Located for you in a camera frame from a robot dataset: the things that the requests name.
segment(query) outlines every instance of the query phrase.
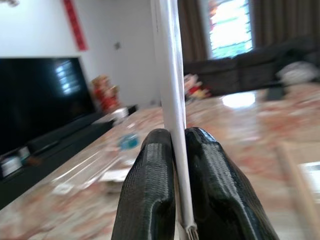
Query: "bright window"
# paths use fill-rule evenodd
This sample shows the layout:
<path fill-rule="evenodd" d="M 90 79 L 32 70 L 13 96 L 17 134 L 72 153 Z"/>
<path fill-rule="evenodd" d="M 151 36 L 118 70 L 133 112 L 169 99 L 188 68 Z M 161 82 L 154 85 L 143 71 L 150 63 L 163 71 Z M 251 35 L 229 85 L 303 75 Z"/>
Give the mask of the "bright window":
<path fill-rule="evenodd" d="M 234 57 L 252 50 L 248 0 L 228 0 L 216 5 L 212 2 L 209 1 L 213 58 Z"/>

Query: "red figurine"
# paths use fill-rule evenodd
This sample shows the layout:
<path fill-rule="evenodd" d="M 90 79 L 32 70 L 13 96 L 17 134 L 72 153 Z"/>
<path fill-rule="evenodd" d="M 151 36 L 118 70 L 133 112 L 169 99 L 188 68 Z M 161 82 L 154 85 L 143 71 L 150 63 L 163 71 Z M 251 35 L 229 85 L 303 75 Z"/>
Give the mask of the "red figurine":
<path fill-rule="evenodd" d="M 118 88 L 110 86 L 110 80 L 106 75 L 100 75 L 92 80 L 94 95 L 100 102 L 105 113 L 112 113 L 120 107 L 118 101 Z"/>

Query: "curtain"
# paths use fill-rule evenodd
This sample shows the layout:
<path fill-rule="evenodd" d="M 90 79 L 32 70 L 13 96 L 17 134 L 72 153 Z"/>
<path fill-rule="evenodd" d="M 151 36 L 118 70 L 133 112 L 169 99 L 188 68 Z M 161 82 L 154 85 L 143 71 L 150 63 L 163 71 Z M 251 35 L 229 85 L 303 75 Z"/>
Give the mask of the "curtain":
<path fill-rule="evenodd" d="M 319 40 L 319 0 L 251 0 L 255 47 L 301 36 Z"/>
<path fill-rule="evenodd" d="M 208 59 L 207 42 L 198 0 L 178 0 L 179 24 L 184 62 Z"/>

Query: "electronic device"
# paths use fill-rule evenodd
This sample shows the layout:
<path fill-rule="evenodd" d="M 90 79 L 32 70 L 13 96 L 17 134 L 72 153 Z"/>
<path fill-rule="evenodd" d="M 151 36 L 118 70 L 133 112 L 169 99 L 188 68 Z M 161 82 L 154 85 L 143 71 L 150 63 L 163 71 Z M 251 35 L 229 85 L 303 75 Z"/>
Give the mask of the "electronic device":
<path fill-rule="evenodd" d="M 0 58 L 0 155 L 95 112 L 78 58 Z"/>

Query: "figurine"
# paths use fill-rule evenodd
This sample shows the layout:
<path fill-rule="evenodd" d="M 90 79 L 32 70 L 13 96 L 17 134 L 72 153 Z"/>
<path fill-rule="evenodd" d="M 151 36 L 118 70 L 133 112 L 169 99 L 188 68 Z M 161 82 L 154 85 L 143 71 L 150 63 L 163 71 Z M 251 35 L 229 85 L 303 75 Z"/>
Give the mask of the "figurine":
<path fill-rule="evenodd" d="M 198 75 L 188 74 L 184 76 L 184 94 L 188 100 L 192 99 L 205 99 L 211 97 L 211 93 L 208 89 L 202 88 L 202 82 L 197 81 Z"/>
<path fill-rule="evenodd" d="M 106 75 L 100 75 L 92 80 L 94 95 L 100 102 L 105 113 L 112 113 L 121 105 L 118 101 L 118 87 L 111 86 Z"/>

